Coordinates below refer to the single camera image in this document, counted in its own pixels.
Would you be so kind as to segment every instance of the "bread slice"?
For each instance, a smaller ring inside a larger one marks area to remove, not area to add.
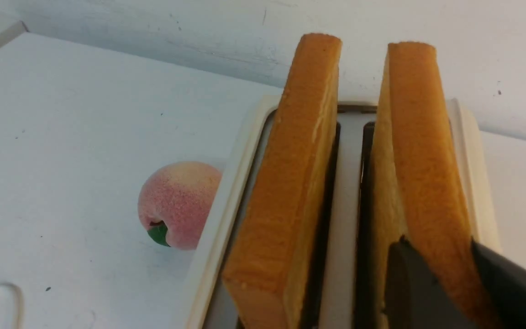
[[[223,282],[249,329],[297,328],[336,134],[342,42],[304,35]]]
[[[386,252],[405,235],[463,314],[482,328],[499,327],[470,252],[435,48],[389,44],[377,113],[371,159],[377,305],[383,306]]]

